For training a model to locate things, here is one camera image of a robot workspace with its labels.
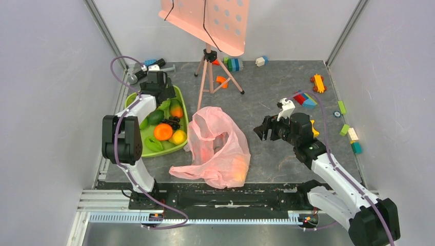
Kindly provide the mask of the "fake yellow orange fruit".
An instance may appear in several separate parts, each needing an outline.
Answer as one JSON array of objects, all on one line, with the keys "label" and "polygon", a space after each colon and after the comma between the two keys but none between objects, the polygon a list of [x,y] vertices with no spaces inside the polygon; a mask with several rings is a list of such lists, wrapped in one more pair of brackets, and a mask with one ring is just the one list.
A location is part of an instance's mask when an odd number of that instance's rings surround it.
[{"label": "fake yellow orange fruit", "polygon": [[249,169],[249,162],[246,161],[245,157],[237,156],[232,160],[231,166],[231,178],[236,182],[245,182],[247,172]]}]

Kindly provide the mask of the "fake small watermelon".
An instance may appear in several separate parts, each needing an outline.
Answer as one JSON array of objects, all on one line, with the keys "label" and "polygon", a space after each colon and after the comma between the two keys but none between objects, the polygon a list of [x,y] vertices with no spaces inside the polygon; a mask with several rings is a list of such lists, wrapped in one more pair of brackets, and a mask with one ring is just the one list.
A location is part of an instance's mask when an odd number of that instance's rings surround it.
[{"label": "fake small watermelon", "polygon": [[140,129],[140,130],[143,130],[143,129],[147,128],[147,126],[148,126],[148,119],[145,118],[145,119],[144,119],[144,120],[139,124],[139,129]]}]

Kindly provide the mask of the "white teal brick stack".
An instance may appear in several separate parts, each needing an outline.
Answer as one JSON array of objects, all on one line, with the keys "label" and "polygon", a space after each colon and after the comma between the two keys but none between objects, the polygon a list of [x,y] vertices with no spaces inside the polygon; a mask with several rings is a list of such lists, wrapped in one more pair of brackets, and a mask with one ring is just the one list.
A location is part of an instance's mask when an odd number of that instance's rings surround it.
[{"label": "white teal brick stack", "polygon": [[363,150],[362,150],[361,144],[359,143],[359,138],[358,138],[358,135],[357,135],[355,129],[349,128],[347,134],[348,134],[348,137],[350,140],[350,145],[351,145],[353,153],[355,155],[361,154],[363,152]]}]

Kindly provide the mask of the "fake lemon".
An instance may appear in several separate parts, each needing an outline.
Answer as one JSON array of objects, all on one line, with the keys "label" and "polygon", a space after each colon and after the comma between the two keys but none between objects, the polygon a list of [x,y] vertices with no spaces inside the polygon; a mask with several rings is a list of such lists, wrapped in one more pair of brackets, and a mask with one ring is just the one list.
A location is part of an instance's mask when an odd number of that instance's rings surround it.
[{"label": "fake lemon", "polygon": [[174,131],[168,141],[176,146],[183,144],[187,140],[187,133],[181,129]]}]

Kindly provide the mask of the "fake mango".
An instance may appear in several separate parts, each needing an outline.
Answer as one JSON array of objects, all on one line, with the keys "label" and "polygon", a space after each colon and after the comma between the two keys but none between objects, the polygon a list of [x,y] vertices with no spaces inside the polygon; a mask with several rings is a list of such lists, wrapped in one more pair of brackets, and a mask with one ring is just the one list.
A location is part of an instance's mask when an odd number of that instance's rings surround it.
[{"label": "fake mango", "polygon": [[182,118],[184,116],[182,103],[178,99],[170,100],[169,113],[172,117]]}]

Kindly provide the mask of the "green blue brick stack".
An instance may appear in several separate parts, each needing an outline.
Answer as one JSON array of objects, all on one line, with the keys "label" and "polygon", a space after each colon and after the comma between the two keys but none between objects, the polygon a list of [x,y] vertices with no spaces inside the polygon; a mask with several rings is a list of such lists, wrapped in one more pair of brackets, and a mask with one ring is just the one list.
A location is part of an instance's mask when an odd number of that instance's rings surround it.
[{"label": "green blue brick stack", "polygon": [[240,58],[224,57],[223,62],[230,72],[242,71],[244,69],[243,61]]}]

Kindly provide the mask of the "fake black grapes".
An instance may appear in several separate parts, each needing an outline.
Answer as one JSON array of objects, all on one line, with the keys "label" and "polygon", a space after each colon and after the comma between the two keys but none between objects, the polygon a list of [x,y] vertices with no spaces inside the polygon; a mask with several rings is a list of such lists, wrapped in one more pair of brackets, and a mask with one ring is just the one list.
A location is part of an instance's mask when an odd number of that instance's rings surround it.
[{"label": "fake black grapes", "polygon": [[176,131],[181,128],[181,119],[175,116],[170,116],[169,118],[164,118],[161,123],[169,125],[172,130]]}]

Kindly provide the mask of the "pink music stand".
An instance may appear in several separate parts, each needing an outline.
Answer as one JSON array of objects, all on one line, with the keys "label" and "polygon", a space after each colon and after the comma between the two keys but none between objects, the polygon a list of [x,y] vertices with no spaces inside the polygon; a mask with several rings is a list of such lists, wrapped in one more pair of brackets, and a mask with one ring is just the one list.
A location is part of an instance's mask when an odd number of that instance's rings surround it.
[{"label": "pink music stand", "polygon": [[[206,48],[194,73],[201,75],[197,108],[201,108],[205,92],[215,93],[232,82],[241,94],[245,91],[220,60],[218,53],[241,56],[245,52],[246,29],[250,1],[161,1],[159,16],[174,26],[202,40]],[[227,79],[214,87],[212,63],[217,60]]]}]

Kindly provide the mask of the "green flat brick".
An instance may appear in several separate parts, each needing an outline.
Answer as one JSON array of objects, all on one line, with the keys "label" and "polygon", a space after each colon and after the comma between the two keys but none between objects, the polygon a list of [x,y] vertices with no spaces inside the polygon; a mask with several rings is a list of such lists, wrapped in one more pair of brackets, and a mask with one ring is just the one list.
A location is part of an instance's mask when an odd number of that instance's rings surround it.
[{"label": "green flat brick", "polygon": [[338,105],[339,105],[340,113],[342,115],[345,115],[347,113],[347,110],[346,110],[344,102],[342,100],[339,100]]}]

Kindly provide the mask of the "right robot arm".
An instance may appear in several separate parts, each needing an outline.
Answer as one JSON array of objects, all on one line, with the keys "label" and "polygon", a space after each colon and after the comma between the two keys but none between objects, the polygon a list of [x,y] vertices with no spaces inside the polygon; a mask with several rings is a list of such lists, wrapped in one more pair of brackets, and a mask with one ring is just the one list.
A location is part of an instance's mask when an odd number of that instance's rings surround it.
[{"label": "right robot arm", "polygon": [[262,141],[281,139],[291,144],[297,159],[328,184],[311,180],[300,185],[296,195],[300,208],[315,207],[328,214],[347,230],[354,245],[394,245],[401,237],[396,204],[380,199],[344,170],[314,137],[309,115],[266,116],[253,130]]}]

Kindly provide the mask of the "green small brick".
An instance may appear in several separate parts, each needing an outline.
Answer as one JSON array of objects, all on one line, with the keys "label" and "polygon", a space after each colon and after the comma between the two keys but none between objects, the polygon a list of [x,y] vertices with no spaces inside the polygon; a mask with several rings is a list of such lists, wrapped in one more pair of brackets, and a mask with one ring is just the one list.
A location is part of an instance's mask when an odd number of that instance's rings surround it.
[{"label": "green small brick", "polygon": [[348,124],[344,124],[344,125],[342,126],[342,128],[341,128],[339,134],[340,134],[341,136],[345,136],[345,135],[348,133],[349,129],[350,129],[350,126],[349,126]]}]

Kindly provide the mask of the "fake green pepper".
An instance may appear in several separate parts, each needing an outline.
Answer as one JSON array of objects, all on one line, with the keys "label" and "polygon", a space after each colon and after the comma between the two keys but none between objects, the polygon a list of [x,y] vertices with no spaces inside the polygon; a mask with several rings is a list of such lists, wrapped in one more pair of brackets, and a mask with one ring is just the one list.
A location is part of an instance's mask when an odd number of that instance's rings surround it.
[{"label": "fake green pepper", "polygon": [[162,152],[173,148],[175,145],[169,141],[159,141],[153,136],[148,136],[144,139],[145,147],[153,153]]}]

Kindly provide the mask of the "pink plastic bag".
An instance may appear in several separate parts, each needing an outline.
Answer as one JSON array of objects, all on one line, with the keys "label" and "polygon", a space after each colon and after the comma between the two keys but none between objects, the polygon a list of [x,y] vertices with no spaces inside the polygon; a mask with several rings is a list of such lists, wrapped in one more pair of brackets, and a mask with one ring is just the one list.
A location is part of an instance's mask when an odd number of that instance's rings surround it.
[{"label": "pink plastic bag", "polygon": [[216,189],[239,188],[245,182],[231,178],[232,160],[237,156],[249,162],[251,154],[245,134],[220,107],[204,107],[194,113],[187,129],[185,151],[192,164],[171,167],[169,173],[181,179],[203,179]]}]

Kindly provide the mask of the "yellow toy car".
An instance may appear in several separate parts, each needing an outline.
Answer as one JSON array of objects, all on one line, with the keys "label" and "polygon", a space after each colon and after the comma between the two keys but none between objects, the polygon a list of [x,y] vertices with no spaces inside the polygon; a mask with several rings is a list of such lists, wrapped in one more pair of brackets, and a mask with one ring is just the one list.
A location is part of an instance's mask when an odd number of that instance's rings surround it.
[{"label": "yellow toy car", "polygon": [[313,83],[313,91],[317,93],[324,93],[327,91],[327,87],[324,85],[324,77],[315,74],[310,78],[310,81]]}]

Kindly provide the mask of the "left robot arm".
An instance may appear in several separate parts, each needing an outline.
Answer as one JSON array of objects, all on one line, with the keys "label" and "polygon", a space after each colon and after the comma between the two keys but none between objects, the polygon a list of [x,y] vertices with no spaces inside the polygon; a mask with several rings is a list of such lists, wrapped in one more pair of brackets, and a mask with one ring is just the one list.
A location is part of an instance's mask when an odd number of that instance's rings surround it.
[{"label": "left robot arm", "polygon": [[145,82],[145,93],[116,115],[102,120],[102,156],[116,164],[128,177],[133,190],[142,194],[142,203],[149,209],[157,208],[161,195],[153,190],[154,178],[143,160],[143,142],[140,123],[162,102],[176,96],[172,81],[163,71],[151,71]]}]

